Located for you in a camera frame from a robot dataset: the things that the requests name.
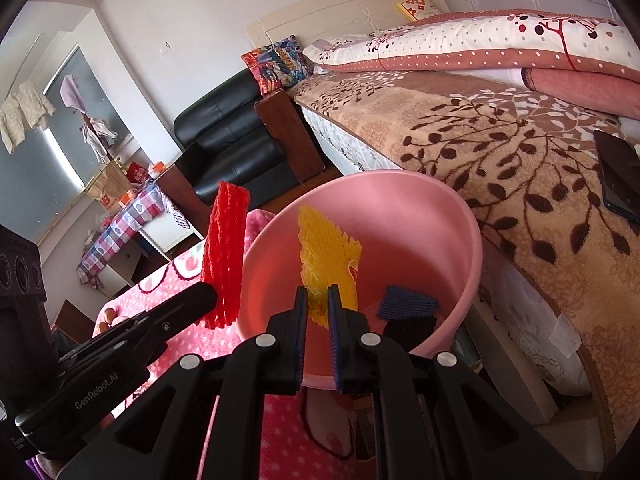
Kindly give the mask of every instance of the hanging towel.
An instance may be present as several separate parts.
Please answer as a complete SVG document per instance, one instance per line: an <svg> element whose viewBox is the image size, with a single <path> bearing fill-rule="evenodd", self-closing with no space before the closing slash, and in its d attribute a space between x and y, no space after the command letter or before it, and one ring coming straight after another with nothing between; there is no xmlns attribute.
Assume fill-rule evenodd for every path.
<svg viewBox="0 0 640 480"><path fill-rule="evenodd" d="M0 107L0 134L9 155L13 155L15 147L24 140L20 104L11 96Z"/></svg>
<svg viewBox="0 0 640 480"><path fill-rule="evenodd" d="M84 142L92 147L99 162L107 162L107 150L100 142L98 136L105 137L107 139L115 139L118 134L116 132L112 132L103 119L89 118L89 121L91 121L91 126L94 127L95 133L93 133L91 128L89 128L89 124L85 123L82 126L82 136L84 137Z"/></svg>
<svg viewBox="0 0 640 480"><path fill-rule="evenodd" d="M31 128L36 124L46 127L46 124L40 120L45 115L53 115L56 111L49 100L44 97L44 94L35 89L31 81L25 81L18 87L18 94L15 98L20 103L20 109Z"/></svg>
<svg viewBox="0 0 640 480"><path fill-rule="evenodd" d="M65 75L65 78L62 80L60 97L62 97L62 102L66 107L75 108L83 114L86 113L86 104L84 104L84 99L80 95L80 91L72 75Z"/></svg>

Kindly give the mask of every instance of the window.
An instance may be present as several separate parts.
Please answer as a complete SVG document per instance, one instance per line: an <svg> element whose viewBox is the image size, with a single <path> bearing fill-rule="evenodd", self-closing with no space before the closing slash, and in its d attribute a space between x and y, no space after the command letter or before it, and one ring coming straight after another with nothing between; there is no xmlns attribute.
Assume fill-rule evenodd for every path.
<svg viewBox="0 0 640 480"><path fill-rule="evenodd" d="M98 171L98 160L79 131L82 117L66 108L60 97L60 85L67 74L74 76L89 115L105 119L118 133L115 149L129 135L77 48L46 91L56 107L56 113L47 118L49 127L28 131L13 155L0 145L0 223L34 242Z"/></svg>

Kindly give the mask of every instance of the smartphone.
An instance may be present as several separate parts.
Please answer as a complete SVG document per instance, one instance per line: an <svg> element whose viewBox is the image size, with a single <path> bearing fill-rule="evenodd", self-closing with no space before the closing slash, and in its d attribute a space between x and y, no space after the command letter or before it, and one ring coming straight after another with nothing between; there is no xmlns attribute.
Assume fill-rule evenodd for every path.
<svg viewBox="0 0 640 480"><path fill-rule="evenodd" d="M596 130L604 205L640 224L640 158L626 140Z"/></svg>

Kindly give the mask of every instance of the yellow pillow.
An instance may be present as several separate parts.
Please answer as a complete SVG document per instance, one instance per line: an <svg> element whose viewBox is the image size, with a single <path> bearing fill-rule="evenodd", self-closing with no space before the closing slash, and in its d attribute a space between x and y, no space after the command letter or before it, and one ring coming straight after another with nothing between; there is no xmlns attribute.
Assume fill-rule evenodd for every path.
<svg viewBox="0 0 640 480"><path fill-rule="evenodd" d="M431 0L406 0L396 4L396 7L411 22L423 20L434 14L440 14L440 11L431 3Z"/></svg>

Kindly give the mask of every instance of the white headboard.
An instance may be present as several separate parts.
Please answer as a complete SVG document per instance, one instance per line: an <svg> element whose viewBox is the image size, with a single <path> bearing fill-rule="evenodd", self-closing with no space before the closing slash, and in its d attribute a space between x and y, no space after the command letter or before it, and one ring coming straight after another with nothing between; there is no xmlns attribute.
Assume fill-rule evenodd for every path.
<svg viewBox="0 0 640 480"><path fill-rule="evenodd" d="M302 47L319 38L365 34L407 24L396 3L405 0L302 0L250 23L246 34L254 46L263 46L294 34ZM431 0L440 12L449 12L444 0Z"/></svg>

